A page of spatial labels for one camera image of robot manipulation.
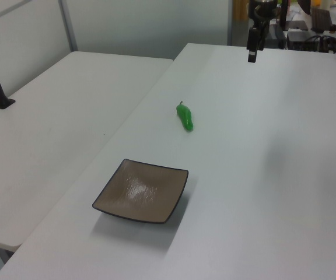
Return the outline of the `dark Franka gripper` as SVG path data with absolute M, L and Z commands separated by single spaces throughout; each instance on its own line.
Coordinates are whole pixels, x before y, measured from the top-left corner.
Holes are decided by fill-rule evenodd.
M 250 0 L 248 3 L 248 16 L 253 21 L 253 28 L 248 31 L 247 49 L 248 62 L 255 63 L 257 50 L 262 51 L 267 36 L 267 28 L 264 26 L 277 16 L 277 0 Z

